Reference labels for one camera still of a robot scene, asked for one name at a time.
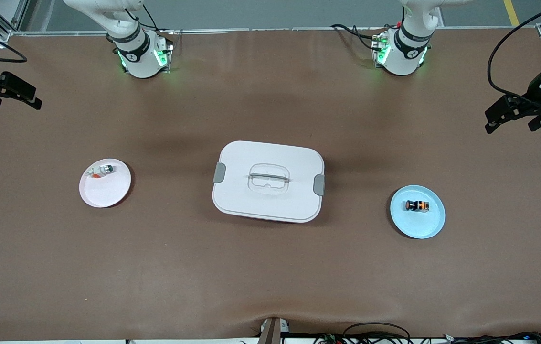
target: plate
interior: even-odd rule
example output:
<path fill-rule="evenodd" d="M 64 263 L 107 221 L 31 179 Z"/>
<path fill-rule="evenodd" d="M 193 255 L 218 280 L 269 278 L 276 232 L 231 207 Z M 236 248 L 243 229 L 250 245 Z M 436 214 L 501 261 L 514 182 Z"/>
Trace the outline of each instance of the plate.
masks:
<path fill-rule="evenodd" d="M 115 169 L 112 174 L 102 178 L 92 178 L 85 174 L 89 168 L 98 165 L 111 165 Z M 115 205 L 126 196 L 130 190 L 130 169 L 118 159 L 102 159 L 96 161 L 81 174 L 81 199 L 89 206 L 105 208 Z"/>
<path fill-rule="evenodd" d="M 408 211 L 406 201 L 429 202 L 429 211 Z M 391 198 L 390 213 L 395 226 L 409 237 L 428 239 L 445 225 L 445 206 L 432 190 L 420 185 L 408 185 L 397 190 Z"/>

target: small figurine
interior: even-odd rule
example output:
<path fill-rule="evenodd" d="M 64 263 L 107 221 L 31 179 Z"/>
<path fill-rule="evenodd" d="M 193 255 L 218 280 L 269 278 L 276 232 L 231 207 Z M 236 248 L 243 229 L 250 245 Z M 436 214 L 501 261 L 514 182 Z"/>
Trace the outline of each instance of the small figurine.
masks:
<path fill-rule="evenodd" d="M 408 211 L 420 211 L 425 213 L 429 211 L 429 202 L 423 201 L 406 201 L 406 210 Z"/>
<path fill-rule="evenodd" d="M 94 167 L 89 168 L 89 170 L 87 170 L 85 174 L 87 174 L 87 176 L 92 177 L 92 178 L 103 178 L 107 174 L 112 174 L 113 172 L 115 172 L 115 169 L 113 168 L 113 166 L 101 165 L 101 166 L 94 166 Z"/>

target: white storage box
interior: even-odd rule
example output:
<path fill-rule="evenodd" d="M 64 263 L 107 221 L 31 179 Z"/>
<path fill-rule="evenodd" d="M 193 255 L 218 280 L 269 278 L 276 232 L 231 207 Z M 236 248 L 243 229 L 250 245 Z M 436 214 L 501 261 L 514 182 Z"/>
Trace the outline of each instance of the white storage box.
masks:
<path fill-rule="evenodd" d="M 323 171 L 310 148 L 234 141 L 215 168 L 213 202 L 226 214 L 309 222 L 321 210 Z"/>

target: light blue plate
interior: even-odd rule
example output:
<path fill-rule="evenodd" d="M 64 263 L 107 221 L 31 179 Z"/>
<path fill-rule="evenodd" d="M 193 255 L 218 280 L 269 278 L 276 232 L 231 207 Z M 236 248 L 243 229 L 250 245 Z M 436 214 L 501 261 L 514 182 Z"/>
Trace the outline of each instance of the light blue plate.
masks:
<path fill-rule="evenodd" d="M 429 211 L 408 211 L 406 201 L 429 202 Z M 420 185 L 409 185 L 397 190 L 391 198 L 390 213 L 397 228 L 415 239 L 433 237 L 445 225 L 445 206 L 442 201 L 432 190 Z"/>

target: lid handle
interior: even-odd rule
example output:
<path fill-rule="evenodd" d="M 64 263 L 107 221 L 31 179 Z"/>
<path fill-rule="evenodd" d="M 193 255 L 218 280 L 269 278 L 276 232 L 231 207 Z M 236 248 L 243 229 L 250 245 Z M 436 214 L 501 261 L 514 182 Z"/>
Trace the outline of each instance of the lid handle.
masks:
<path fill-rule="evenodd" d="M 289 178 L 285 176 L 275 176 L 274 174 L 264 174 L 264 173 L 250 173 L 249 178 L 273 178 L 273 179 L 281 179 L 282 181 L 289 181 Z"/>
<path fill-rule="evenodd" d="M 325 194 L 325 175 L 318 174 L 313 179 L 312 191 L 319 196 Z"/>
<path fill-rule="evenodd" d="M 226 165 L 223 163 L 217 163 L 215 166 L 215 175 L 213 175 L 213 183 L 221 183 L 226 177 Z"/>

